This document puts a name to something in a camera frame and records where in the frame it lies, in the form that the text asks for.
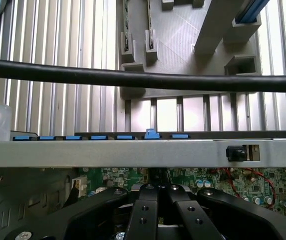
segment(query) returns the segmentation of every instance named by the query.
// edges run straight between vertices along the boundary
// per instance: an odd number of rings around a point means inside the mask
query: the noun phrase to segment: silver metal panel
[[[0,59],[117,69],[117,4],[115,0],[12,0],[0,17]],[[180,9],[176,8],[178,14],[188,13]],[[257,43],[262,73],[286,74],[286,0],[270,0],[261,19]],[[0,103],[13,110],[12,130],[44,136],[150,127],[286,130],[286,93],[216,93],[178,99],[125,102],[116,87],[0,79]]]
[[[229,162],[227,147],[239,145],[259,145],[260,161]],[[10,141],[0,149],[0,167],[286,167],[286,139]]]

